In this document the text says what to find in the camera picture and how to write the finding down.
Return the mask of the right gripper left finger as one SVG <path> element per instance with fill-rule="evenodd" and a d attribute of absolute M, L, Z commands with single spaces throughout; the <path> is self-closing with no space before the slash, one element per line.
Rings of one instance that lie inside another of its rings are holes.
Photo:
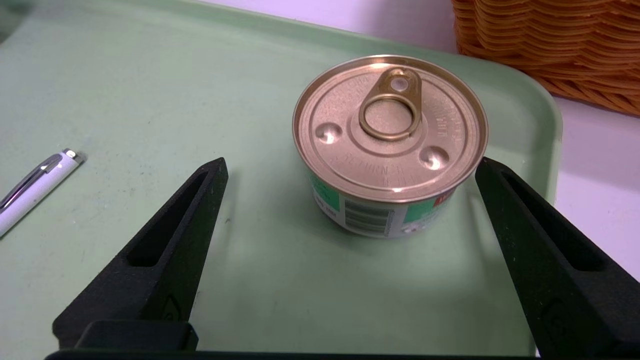
<path fill-rule="evenodd" d="M 194 351 L 189 322 L 226 191 L 200 166 L 52 324 L 61 350 Z"/>

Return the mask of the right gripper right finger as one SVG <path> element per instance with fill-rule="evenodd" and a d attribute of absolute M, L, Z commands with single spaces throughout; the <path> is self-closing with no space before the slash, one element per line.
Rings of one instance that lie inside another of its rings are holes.
<path fill-rule="evenodd" d="M 504 164 L 475 180 L 542 358 L 638 358 L 640 285 Z"/>

